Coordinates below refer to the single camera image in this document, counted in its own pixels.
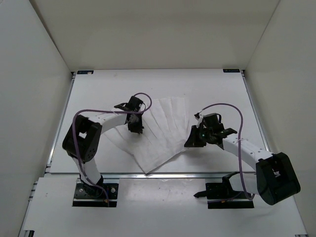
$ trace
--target cable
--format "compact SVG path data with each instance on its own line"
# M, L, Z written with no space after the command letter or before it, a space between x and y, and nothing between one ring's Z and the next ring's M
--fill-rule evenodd
M240 194L242 194L242 191L239 192L236 196L233 196L233 197L230 197L230 198L227 198L227 199L210 200L210 201L207 201L207 202L213 203L213 202L232 201L232 200L234 200L235 198L237 198Z
M217 106L217 105L226 105L226 106L230 106L233 107L234 109L236 109L240 115L240 127L239 127L239 131L238 131L238 163L239 163L239 173L240 173L240 180L241 180L241 185L242 185L242 189L245 193L245 196L248 200L253 200L255 195L253 194L252 196L249 196L246 190L246 185L245 185L245 181L243 178L243 172L242 172L242 162L241 162L241 130L242 130L242 126L243 126L243 116L242 113L240 111L239 108L237 108L235 105L231 105L228 103L216 103L216 104L212 104L209 106L206 106L205 108L203 108L199 113L201 113L202 111L213 107L213 106Z
M97 112L97 113L104 113L104 114L133 114L133 115L138 115L138 114L142 114L144 112L146 112L147 110L150 109L150 107L152 106L153 104L153 101L151 99L151 97L146 94L146 93L143 93L143 92L140 92L140 93L137 93L135 94L134 96L136 95L145 95L148 97L148 99L150 100L150 105L148 108L144 109L143 111L139 111L139 112L129 112L129 111L107 111L107 110L91 110L91 109L85 109L85 110L80 110L78 111L75 115L74 115L74 118L73 118L73 123L72 123L72 130L73 130L73 138L74 138L74 144L75 144L75 151L76 151L76 156L77 156L77 160L78 160L78 163L79 163L79 167L80 167L80 171L82 172L82 174L84 175L85 179L92 185L92 186L95 186L99 189L102 190L102 192L104 192L105 196L106 196L106 199L108 201L108 206L110 205L110 201L109 201L109 196L107 194L107 192L105 191L105 189L97 184L94 184L88 177L87 177L87 174L82 166L82 159L81 159L81 156L80 156L80 152L79 152L79 146L78 146L78 140L77 140L77 137L76 137L76 119L77 119L77 116L83 112Z

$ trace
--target white wall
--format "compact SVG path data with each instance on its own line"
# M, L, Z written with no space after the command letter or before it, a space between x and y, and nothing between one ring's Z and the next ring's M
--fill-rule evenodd
M278 0L31 0L72 71L244 69Z
M274 151L290 157L302 187L295 199L316 236L316 1L281 0L246 69Z
M0 236L17 236L71 74L27 0L0 3Z

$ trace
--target white enclosure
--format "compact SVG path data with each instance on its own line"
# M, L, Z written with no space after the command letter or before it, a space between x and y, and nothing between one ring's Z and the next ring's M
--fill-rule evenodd
M0 1L0 236L17 236L43 175L71 74L25 0Z
M245 69L278 0L31 0L70 70Z
M207 208L204 210L204 203L191 199L191 192L202 187L206 181L202 176L193 179L193 186L183 179L169 180L174 191L183 189L185 184L185 198L171 192L166 185L161 196L157 195L156 205L152 205L153 197L150 195L142 196L145 197L142 204L147 205L150 212L161 214L157 216L157 223L168 227L161 232L162 236L199 235L195 228L200 227L199 230L208 231L209 235L212 234L211 228L214 236L295 236L304 235L307 231L310 237L316 237L316 208L313 202L316 193L313 150L316 132L315 1L30 2L0 0L0 188L3 191L0 198L0 236L18 235L28 200L31 200L31 205L24 219L21 237L29 234L24 230L32 228L36 230L34 236L91 233L90 228L78 227L79 223L84 224L81 215L91 219L99 217L98 221L89 223L95 234L103 234L104 228L113 236L126 235L123 229L118 232L111 229L111 226L117 229L122 222L153 224L151 215L142 215L137 208L141 197L129 186L135 185L144 190L160 185L160 179L120 179L123 194L119 197L120 203L124 206L132 201L133 205L125 206L126 215L120 214L123 206L116 211L111 210L113 216L120 217L122 222L108 220L110 227L103 222L108 218L103 209L73 210L73 182L78 175L60 143L70 125L70 118L78 109L91 106L109 108L124 102L131 91L149 90L151 85L155 85L152 90L154 98L186 94L192 102L191 116L195 112L192 108L200 109L212 102L237 104L245 113L249 125L248 130L245 128L245 136L262 147L266 144L251 105L253 102L270 149L288 154L302 186L302 191L295 196L298 209L293 198L269 207L257 197L253 212L216 210L210 214ZM192 68L200 70L176 70ZM220 68L246 69L246 85L241 74L223 76ZM85 69L95 70L96 73L77 75L75 82L71 82L70 71ZM145 72L134 69L172 70ZM86 80L88 76L91 76L90 82ZM161 83L164 80L168 81L166 89ZM194 84L194 80L205 86ZM127 87L124 95L118 95L122 82ZM62 123L60 118L72 84L74 88ZM228 110L216 108L216 111L230 115ZM229 119L227 122L231 127L238 126L238 120ZM111 148L105 136L101 143ZM132 157L114 149L111 156L118 158L112 161L104 156L107 149L101 149L97 154L101 172L113 171L116 177L123 172L125 178L132 175L144 178L135 163L126 164L127 159ZM236 159L225 156L220 149L206 148L204 151L201 159L197 158L200 157L197 154L181 155L156 170L151 177L162 178L159 173L174 172L182 173L178 178L185 178L185 172L191 172L190 178L197 178L199 172L237 169ZM212 154L212 162L203 166L209 153ZM47 160L51 157L51 167L49 165L46 169L49 173L40 178L35 192L31 192L33 183L44 176ZM192 157L197 158L196 163L189 166L187 160ZM135 195L138 199L126 194ZM164 201L165 196L170 197L168 202ZM189 200L190 204L182 205L185 200ZM191 220L183 210L199 220L195 222L195 228L188 228ZM197 210L204 219L198 216ZM63 211L66 211L66 216L61 218L60 212ZM168 218L164 218L168 215L182 226L181 231L172 228ZM60 227L54 229L50 221ZM270 232L262 229L260 223L263 222ZM130 234L138 236L150 235L151 232L157 234L160 229L156 226L137 231L133 225L129 227Z

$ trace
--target folded cloth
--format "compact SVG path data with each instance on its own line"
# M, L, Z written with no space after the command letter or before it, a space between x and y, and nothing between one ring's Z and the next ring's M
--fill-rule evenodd
M185 150L189 131L188 103L181 97L153 100L144 112L143 134L131 133L127 125L105 133L107 138L123 151L132 154L148 173Z

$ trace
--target white fabric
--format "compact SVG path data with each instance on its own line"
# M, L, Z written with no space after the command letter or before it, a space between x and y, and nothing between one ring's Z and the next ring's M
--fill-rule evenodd
M143 114L143 134L131 133L124 125L105 135L117 147L134 155L138 165L148 173L185 150L184 143L190 133L187 105L181 97L153 100L152 107Z

